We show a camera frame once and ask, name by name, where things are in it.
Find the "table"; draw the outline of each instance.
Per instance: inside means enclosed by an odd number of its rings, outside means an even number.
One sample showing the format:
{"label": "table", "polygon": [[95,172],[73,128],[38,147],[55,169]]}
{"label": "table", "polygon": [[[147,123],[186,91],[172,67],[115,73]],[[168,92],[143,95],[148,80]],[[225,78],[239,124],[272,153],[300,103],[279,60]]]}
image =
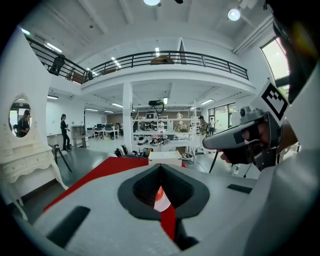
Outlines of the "table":
{"label": "table", "polygon": [[94,130],[86,130],[86,135],[88,135],[88,137],[94,137]]}
{"label": "table", "polygon": [[103,139],[105,139],[105,132],[110,134],[110,133],[114,133],[114,138],[116,138],[116,132],[117,132],[117,137],[119,139],[119,130],[115,130],[114,127],[112,127],[112,130],[95,130],[93,133],[94,138],[96,138],[96,133],[98,133],[98,137],[99,137],[99,133],[102,133]]}
{"label": "table", "polygon": [[57,144],[61,149],[63,148],[64,138],[61,132],[49,133],[46,135],[46,137],[47,137],[48,145],[51,146],[52,148],[54,148],[54,145],[57,145]]}
{"label": "table", "polygon": [[96,133],[98,134],[98,138],[99,138],[99,133],[102,133],[102,136],[103,136],[103,139],[105,139],[105,133],[104,133],[104,130],[95,130],[93,132],[93,137],[96,138]]}
{"label": "table", "polygon": [[105,132],[107,132],[108,134],[113,133],[114,134],[114,138],[116,138],[116,132],[117,132],[117,137],[119,139],[119,130],[115,130],[114,127],[112,127],[112,130],[105,130]]}

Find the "person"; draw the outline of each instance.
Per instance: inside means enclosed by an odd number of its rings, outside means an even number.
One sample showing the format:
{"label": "person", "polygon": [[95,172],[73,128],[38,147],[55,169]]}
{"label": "person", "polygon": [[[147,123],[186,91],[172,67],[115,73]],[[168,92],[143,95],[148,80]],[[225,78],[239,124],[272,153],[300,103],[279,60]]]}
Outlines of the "person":
{"label": "person", "polygon": [[70,130],[68,129],[68,125],[66,124],[66,118],[67,116],[65,114],[61,115],[61,123],[60,123],[60,128],[61,128],[61,133],[62,133],[62,137],[63,137],[63,148],[62,150],[71,150],[70,148],[70,139],[69,136],[67,135],[67,131],[70,132]]}
{"label": "person", "polygon": [[211,117],[210,120],[210,129],[209,129],[209,134],[214,135],[215,132],[215,123],[218,122],[219,120],[215,121],[213,117]]}
{"label": "person", "polygon": [[200,132],[200,148],[202,148],[203,144],[202,141],[206,137],[208,133],[208,123],[205,121],[204,116],[199,116],[200,125],[199,125],[199,132]]}
{"label": "person", "polygon": [[10,131],[12,132],[13,129],[12,129],[10,117],[9,117],[9,128],[10,128]]}
{"label": "person", "polygon": [[23,116],[20,118],[18,122],[17,135],[20,138],[26,136],[30,130],[30,127],[28,124],[29,115],[30,115],[30,112],[28,109],[26,109],[23,113]]}
{"label": "person", "polygon": [[[265,144],[269,144],[269,142],[270,142],[269,124],[266,121],[258,124],[258,130],[259,130],[260,140]],[[242,134],[242,137],[248,141],[250,139],[249,131],[245,130]],[[288,121],[285,121],[282,124],[281,143],[280,143],[279,147],[277,148],[276,153],[279,154],[281,151],[283,151],[287,147],[294,145],[297,142],[298,142],[298,139],[295,135],[295,132],[293,131],[293,129],[292,129],[291,125],[288,123]],[[222,160],[225,160],[227,163],[230,163],[229,159],[227,158],[227,156],[224,153],[220,156],[220,158]]]}
{"label": "person", "polygon": [[52,67],[49,70],[49,73],[59,76],[60,70],[65,64],[65,58],[66,57],[63,54],[60,54],[59,56],[55,57]]}

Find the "window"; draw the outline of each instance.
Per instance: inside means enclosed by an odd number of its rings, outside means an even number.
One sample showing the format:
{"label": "window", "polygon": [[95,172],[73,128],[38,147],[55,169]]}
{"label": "window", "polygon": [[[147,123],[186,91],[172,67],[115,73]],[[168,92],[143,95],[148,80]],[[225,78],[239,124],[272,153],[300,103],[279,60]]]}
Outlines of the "window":
{"label": "window", "polygon": [[286,51],[281,45],[280,39],[274,39],[262,48],[263,54],[269,63],[274,80],[287,77],[290,73]]}
{"label": "window", "polygon": [[289,97],[289,88],[289,84],[278,87],[279,91],[286,97],[286,99]]}
{"label": "window", "polygon": [[209,109],[209,120],[217,121],[214,124],[214,132],[220,133],[232,127],[232,113],[237,112],[236,103],[227,104]]}

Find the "cable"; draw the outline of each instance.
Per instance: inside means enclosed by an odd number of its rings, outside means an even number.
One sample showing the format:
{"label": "cable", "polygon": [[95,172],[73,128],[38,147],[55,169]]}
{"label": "cable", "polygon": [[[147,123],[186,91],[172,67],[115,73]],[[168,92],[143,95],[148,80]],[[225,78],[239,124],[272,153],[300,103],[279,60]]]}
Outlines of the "cable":
{"label": "cable", "polygon": [[207,173],[207,172],[206,172],[206,169],[197,161],[196,156],[194,156],[194,160],[202,167],[202,169],[204,170],[204,172]]}
{"label": "cable", "polygon": [[249,169],[250,169],[251,165],[252,165],[252,163],[250,164],[250,166],[249,166],[248,170],[246,170],[245,174],[243,175],[243,177],[244,177],[244,178],[246,178],[246,177],[247,177],[247,172],[249,171]]}

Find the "spotlight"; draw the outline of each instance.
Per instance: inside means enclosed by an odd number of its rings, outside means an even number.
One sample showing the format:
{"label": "spotlight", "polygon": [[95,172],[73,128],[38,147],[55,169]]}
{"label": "spotlight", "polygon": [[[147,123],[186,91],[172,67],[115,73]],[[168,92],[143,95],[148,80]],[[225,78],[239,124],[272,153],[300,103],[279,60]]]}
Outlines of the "spotlight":
{"label": "spotlight", "polygon": [[231,20],[233,22],[239,20],[240,16],[241,16],[241,13],[240,13],[240,11],[238,9],[231,9],[228,12],[228,18],[229,18],[229,20]]}
{"label": "spotlight", "polygon": [[160,3],[160,0],[143,0],[144,3],[148,6],[156,6]]}

